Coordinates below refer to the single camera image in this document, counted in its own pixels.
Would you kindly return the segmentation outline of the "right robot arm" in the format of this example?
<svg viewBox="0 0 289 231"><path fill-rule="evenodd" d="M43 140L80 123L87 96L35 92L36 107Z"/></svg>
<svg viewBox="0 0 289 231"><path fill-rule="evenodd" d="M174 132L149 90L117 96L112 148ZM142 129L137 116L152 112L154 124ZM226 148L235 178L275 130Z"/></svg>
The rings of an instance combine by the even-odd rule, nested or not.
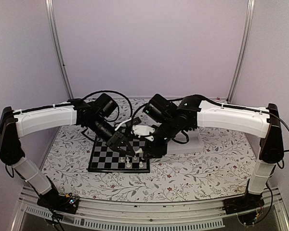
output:
<svg viewBox="0 0 289 231"><path fill-rule="evenodd" d="M179 105L155 94L143 112L160 125L147 134L152 137L144 147L144 157L161 158L167 153L167 145L179 132L197 128L223 128L254 135L261 139L258 160L246 192L239 205L251 209L258 202L275 165L284 158L282 126L278 108L244 107L212 101L202 95L182 98Z"/></svg>

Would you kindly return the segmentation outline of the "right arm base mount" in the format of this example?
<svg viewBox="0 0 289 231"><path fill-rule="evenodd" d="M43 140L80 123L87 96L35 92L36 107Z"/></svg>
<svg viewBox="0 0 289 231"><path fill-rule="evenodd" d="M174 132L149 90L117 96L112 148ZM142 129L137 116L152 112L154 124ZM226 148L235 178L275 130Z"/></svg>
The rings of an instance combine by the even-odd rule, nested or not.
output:
<svg viewBox="0 0 289 231"><path fill-rule="evenodd" d="M237 214L238 221L244 226L254 225L264 206L262 194L245 193L243 196L224 199L222 210L227 215Z"/></svg>

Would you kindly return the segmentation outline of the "black grey chessboard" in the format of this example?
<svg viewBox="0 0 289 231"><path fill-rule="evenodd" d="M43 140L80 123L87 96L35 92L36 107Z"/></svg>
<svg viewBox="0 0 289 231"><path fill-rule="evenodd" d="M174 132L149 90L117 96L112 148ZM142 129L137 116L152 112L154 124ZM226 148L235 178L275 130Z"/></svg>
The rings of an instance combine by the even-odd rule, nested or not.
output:
<svg viewBox="0 0 289 231"><path fill-rule="evenodd" d="M102 173L149 173L150 161L142 159L141 154L135 156L138 157L137 161L133 160L134 156L114 152L101 138L95 137L87 170ZM120 162L121 157L125 158L124 162ZM126 167L126 157L130 159L130 168ZM143 162L143 167L139 167L139 162Z"/></svg>

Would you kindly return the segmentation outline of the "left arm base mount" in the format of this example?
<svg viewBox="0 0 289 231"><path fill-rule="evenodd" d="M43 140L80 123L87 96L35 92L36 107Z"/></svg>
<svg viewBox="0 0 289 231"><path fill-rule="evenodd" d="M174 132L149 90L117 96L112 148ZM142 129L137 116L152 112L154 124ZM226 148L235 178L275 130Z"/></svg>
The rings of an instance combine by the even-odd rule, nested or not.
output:
<svg viewBox="0 0 289 231"><path fill-rule="evenodd" d="M79 199L80 197L78 195L73 195L72 193L60 195L58 191L50 190L44 195L39 195L37 205L55 211L76 214Z"/></svg>

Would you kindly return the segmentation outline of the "white plastic tray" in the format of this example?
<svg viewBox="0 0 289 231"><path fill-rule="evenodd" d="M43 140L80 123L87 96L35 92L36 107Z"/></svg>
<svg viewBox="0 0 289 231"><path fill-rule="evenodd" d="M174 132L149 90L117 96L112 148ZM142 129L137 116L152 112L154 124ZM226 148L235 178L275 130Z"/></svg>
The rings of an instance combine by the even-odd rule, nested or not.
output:
<svg viewBox="0 0 289 231"><path fill-rule="evenodd" d="M167 146L167 154L189 154L189 153L196 153L201 152L204 148L204 143L200 136L199 130L192 130L186 132L189 137L189 142L186 144L179 144L174 142L173 140L168 142Z"/></svg>

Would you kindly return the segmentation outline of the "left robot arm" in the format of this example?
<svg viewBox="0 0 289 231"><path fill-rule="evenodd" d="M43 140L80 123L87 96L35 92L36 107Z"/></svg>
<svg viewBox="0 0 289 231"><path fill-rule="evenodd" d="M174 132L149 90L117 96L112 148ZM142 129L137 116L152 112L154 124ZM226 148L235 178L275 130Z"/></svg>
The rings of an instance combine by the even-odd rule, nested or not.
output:
<svg viewBox="0 0 289 231"><path fill-rule="evenodd" d="M20 138L50 128L79 125L93 131L106 142L113 151L121 152L123 143L128 143L128 135L133 133L133 118L124 132L110 124L107 118L118 108L108 91L100 91L100 96L88 102L86 97L68 100L60 104L42 106L26 110L5 107L0 118L0 161L21 176L52 209L62 205L62 196L53 182L37 168L22 149Z"/></svg>

